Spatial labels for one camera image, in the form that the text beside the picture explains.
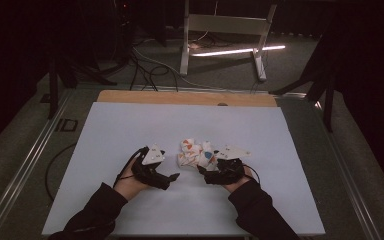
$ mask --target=crumpled paper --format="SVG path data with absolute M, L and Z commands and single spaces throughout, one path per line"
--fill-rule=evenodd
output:
M 177 155 L 179 166 L 204 167 L 207 171 L 214 171 L 217 167 L 214 150 L 209 141 L 195 143 L 195 139 L 188 138 L 180 143 L 182 152 Z

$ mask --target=white tabletop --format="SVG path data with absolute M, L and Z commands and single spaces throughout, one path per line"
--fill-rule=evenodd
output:
M 300 235 L 324 234 L 313 196 L 283 113 L 277 107 L 94 103 L 43 229 L 64 228 L 101 182 L 112 186 L 129 157 L 156 143 L 165 153 L 157 168 L 180 173 L 166 190 L 148 189 L 129 202 L 117 220 L 120 236 L 245 236 L 220 186 L 206 185 L 176 155 L 186 138 L 233 145 L 252 154 L 242 160 L 261 178 L 275 208 Z

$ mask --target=black sleeve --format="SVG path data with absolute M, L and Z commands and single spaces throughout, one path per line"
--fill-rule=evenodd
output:
M 83 210 L 74 215 L 64 230 L 49 240 L 103 240 L 115 227 L 115 219 L 127 200 L 105 183 L 92 195 Z
M 238 212 L 238 226 L 260 240 L 299 239 L 273 207 L 272 198 L 255 181 L 240 186 L 229 200 Z

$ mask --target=white metal stand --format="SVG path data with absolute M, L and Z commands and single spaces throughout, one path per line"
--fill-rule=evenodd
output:
M 269 14 L 266 19 L 262 18 L 242 18 L 228 16 L 212 16 L 189 14 L 189 0 L 185 0 L 185 19 L 184 19 L 184 39 L 182 59 L 180 64 L 180 74 L 186 76 L 189 64 L 189 31 L 209 31 L 222 33 L 238 33 L 260 35 L 260 41 L 253 50 L 253 57 L 260 81 L 266 80 L 262 51 L 270 30 L 270 25 L 276 10 L 276 4 L 270 6 Z

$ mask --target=dark background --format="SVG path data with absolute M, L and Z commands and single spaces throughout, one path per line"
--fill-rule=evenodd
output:
M 102 5 L 83 1 L 81 8 L 73 0 L 0 2 L 0 132 L 48 73 L 47 40 L 80 64 L 93 66 L 97 58 L 108 57 L 111 49 L 102 47 L 105 43 L 94 40 L 102 38 L 94 36 L 104 35 L 114 42 L 111 34 L 116 20 L 126 19 L 116 19 L 120 13 L 115 14 L 108 2 L 100 2 Z M 241 2 L 243 7 L 239 8 L 223 4 L 218 13 L 258 17 L 267 5 L 254 0 Z M 213 14 L 214 3 L 191 1 L 191 11 Z M 164 44 L 164 27 L 182 26 L 183 7 L 183 1 L 178 0 L 141 0 L 129 5 L 122 15 Z M 384 1 L 280 2 L 271 30 L 320 38 L 304 72 L 316 71 L 322 64 L 333 65 L 335 89 L 342 92 L 384 171 Z M 128 51 L 128 40 L 119 44 Z

